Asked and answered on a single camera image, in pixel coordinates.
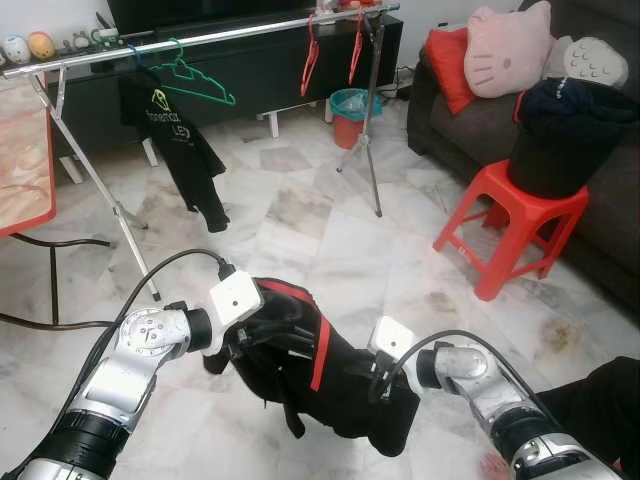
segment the trash bin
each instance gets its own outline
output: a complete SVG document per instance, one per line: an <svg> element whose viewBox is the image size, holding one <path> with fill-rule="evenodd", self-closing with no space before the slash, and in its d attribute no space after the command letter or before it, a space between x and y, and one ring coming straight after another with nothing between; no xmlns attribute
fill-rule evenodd
<svg viewBox="0 0 640 480"><path fill-rule="evenodd" d="M543 198L576 194L638 127L638 104L619 91L576 79L561 82L539 82L516 112L522 125L508 175L521 190Z"/></svg>
<svg viewBox="0 0 640 480"><path fill-rule="evenodd" d="M364 117L367 115L367 90L345 88L333 92L329 104L333 117L333 138L342 148L353 148L362 133ZM380 115L382 106L378 97L374 97L371 116Z"/></svg>

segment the gray sofa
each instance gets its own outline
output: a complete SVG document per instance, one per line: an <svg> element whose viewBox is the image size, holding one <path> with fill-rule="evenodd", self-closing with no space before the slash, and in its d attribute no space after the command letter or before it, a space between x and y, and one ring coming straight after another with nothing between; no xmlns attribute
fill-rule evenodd
<svg viewBox="0 0 640 480"><path fill-rule="evenodd" d="M527 9L534 0L520 6ZM609 43L629 64L623 92L638 101L638 0L550 0L551 33L574 40L595 36ZM513 123L517 95L476 99L452 115L422 50L411 91L409 146L470 181L485 165L508 158L518 127ZM589 182L591 199L564 257L626 305L640 311L638 249L640 196L638 132L629 135Z"/></svg>

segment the clothes drying rack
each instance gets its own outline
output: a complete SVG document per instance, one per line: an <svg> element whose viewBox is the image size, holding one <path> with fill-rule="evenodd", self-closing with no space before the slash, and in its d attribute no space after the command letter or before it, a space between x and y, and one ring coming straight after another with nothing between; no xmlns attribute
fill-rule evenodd
<svg viewBox="0 0 640 480"><path fill-rule="evenodd" d="M102 196L107 201L109 207L113 211L122 232L129 243L131 251L138 263L138 267L143 275L148 273L147 264L145 263L144 257L140 252L140 248L136 243L136 239L131 231L130 225L133 225L137 228L146 228L146 224L139 220L135 215L130 213L128 210L124 208L124 206L113 196L109 188L104 184L98 172L93 168L91 161L84 153L78 142L76 141L73 133L69 130L69 127L65 123L62 118L62 109L64 107L64 96L65 96L65 86L66 86L66 73L69 68L76 67L79 65L88 65L97 62L105 62L108 60L116 60L120 58L131 57L137 54L143 55L147 53L157 53L163 52L167 50L174 50L182 47L191 47L195 45L204 45L208 43L215 42L223 42L225 40L231 40L236 38L250 37L254 35L262 35L265 33L278 32L282 30L291 30L294 28L303 28L307 27L309 22L312 24L322 24L333 22L335 20L342 20L347 18L357 17L358 15L363 15L365 20L368 20L370 16L373 15L381 15L386 12L390 12L393 10L398 10L400 8L400 4L398 2L386 3L381 5L376 5L369 8L363 8L361 10L349 10L345 12L327 14L327 15L317 15L308 18L301 18L296 20L288 20L284 22L270 23L265 25L258 25L253 27L245 27L238 28L234 30L228 30L217 33L210 33L206 35L199 35L195 37L187 37L178 39L178 43L173 40L167 40L163 42L150 43L148 45L142 45L136 47L135 52L130 48L120 48L117 50L110 50L106 52L98 52L86 55L78 55L73 57L61 58L58 60L52 60L50 62L37 63L32 65L24 65L17 68L12 68L5 70L3 72L3 76L7 79L16 78L16 77L27 77L31 86L35 90L35 92L40 97L40 100L44 104L45 108L48 110L51 118L58 126L60 133L65 137L67 142L69 142L69 146L76 154L84 168L87 170L87 173L93 180L93 182L98 187L98 190L102 194ZM373 43L373 62L371 67L371 73L369 77L369 97L368 97L368 105L367 105L367 115L364 122L363 133L360 137L359 145L363 144L366 148L361 151L365 151L368 156L369 167L371 170L371 180L373 183L373 196L376 205L376 214L378 216L382 215L380 209L380 198L378 196L378 187L375 179L375 171L373 167L373 160L371 158L371 152L369 149L369 120L371 118L372 106L374 101L374 91L377 84L378 78L378 70L380 67L380 55L382 52L382 40L384 35L384 23L382 21L379 22L378 26L374 29L375 31L370 31L369 39ZM58 95L56 98L55 104L49 98L46 93L45 87L38 77L38 74L58 71ZM151 294L154 300L160 300L160 293L155 286L153 281L149 281L148 283L149 289L151 290Z"/></svg>

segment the red cushion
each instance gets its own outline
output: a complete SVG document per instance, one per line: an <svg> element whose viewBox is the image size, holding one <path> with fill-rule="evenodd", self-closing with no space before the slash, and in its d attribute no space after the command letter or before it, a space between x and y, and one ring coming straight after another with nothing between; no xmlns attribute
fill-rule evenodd
<svg viewBox="0 0 640 480"><path fill-rule="evenodd" d="M464 76L467 29L431 30L425 47L449 110L456 115L476 98Z"/></svg>

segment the green hanger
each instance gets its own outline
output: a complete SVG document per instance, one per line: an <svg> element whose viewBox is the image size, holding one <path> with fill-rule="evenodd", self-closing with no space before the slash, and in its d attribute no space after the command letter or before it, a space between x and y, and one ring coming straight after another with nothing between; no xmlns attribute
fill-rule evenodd
<svg viewBox="0 0 640 480"><path fill-rule="evenodd" d="M185 88L173 87L171 85L162 85L163 88L167 90L173 90L174 92L184 93L185 95L192 95L194 97L206 98L207 100L213 100L214 102L220 102L226 105L234 106L236 104L236 98L232 94L227 93L227 90L220 83L216 82L213 78L208 77L197 68L193 68L192 66L188 65L187 62L183 60L182 57L184 55L184 50L178 40L176 40L175 38L170 38L169 40L172 40L178 44L178 46L180 47L180 52L178 53L176 58L173 60L173 62L163 63L161 65L155 65L151 67L150 70L157 71L157 70L164 70L168 68L171 70L171 73L175 78L181 78L182 80L191 80L191 81L201 79L201 80L204 80L205 82L213 83L216 87L218 87L222 91L223 97L222 98L214 97L213 95L207 95L205 93L197 92L195 90L187 90ZM186 73L181 73L178 69L182 69L183 71L186 71Z"/></svg>

